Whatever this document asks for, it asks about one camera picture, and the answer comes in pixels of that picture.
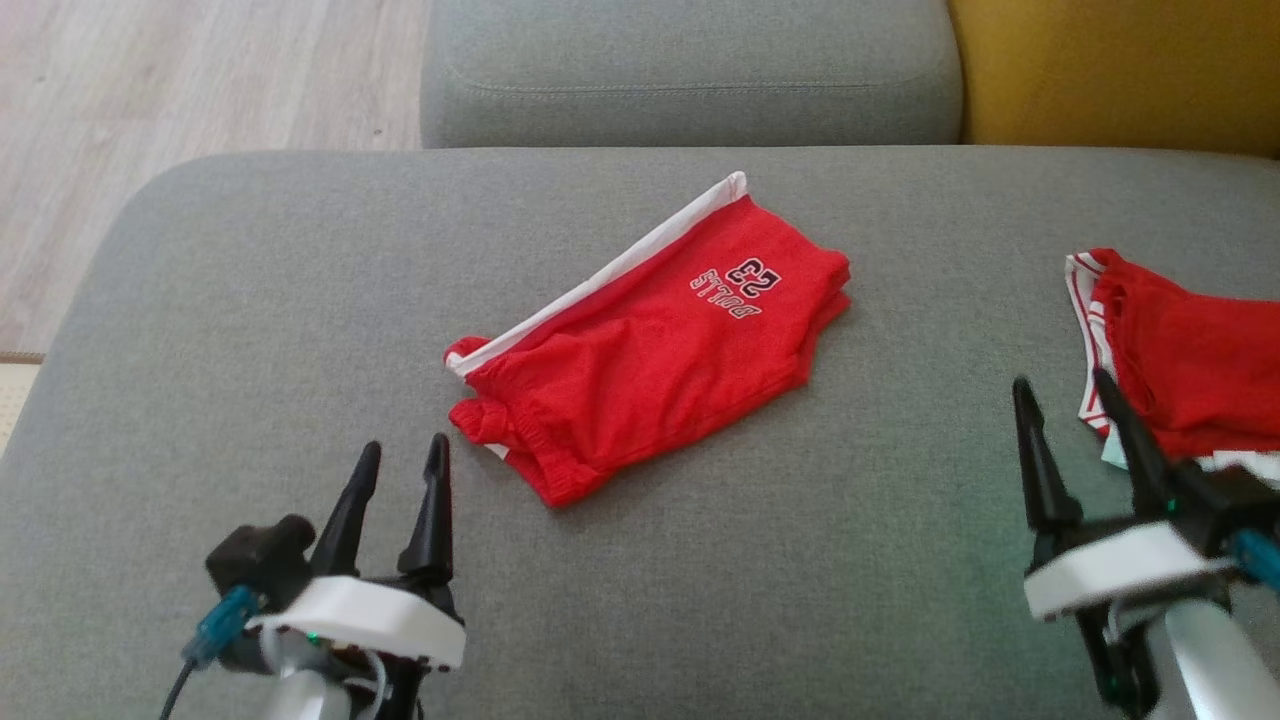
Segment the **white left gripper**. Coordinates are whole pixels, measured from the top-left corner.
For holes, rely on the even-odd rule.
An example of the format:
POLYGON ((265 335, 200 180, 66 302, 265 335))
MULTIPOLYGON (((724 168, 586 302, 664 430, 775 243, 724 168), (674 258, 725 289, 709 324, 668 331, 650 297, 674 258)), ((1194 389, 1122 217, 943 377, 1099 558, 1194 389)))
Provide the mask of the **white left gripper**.
MULTIPOLYGON (((308 560, 314 577, 283 610, 244 624, 246 673, 366 673, 365 655, 461 667, 465 626, 407 591, 357 579, 358 547, 378 486, 381 443, 371 439, 355 464, 308 560)), ((431 438, 424 496, 397 571, 430 587, 453 579, 451 442, 431 438)))

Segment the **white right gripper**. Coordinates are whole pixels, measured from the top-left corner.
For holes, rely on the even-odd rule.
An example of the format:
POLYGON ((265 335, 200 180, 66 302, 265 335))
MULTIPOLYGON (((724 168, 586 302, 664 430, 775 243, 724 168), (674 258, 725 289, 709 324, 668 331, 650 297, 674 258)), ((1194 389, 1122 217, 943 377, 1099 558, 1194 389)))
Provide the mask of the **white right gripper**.
MULTIPOLYGON (((1135 515, 1175 518, 1179 502, 1169 488, 1170 461, 1112 374, 1096 368, 1092 378, 1114 427, 1110 434, 1125 454, 1135 515)), ((1018 375, 1011 395, 1027 524, 1037 534, 1023 582, 1032 618, 1050 623, 1117 600, 1239 573, 1234 559, 1203 555, 1170 521, 1139 524, 1066 550, 1065 534, 1057 532, 1082 521, 1082 506, 1062 482, 1029 379, 1018 375)))

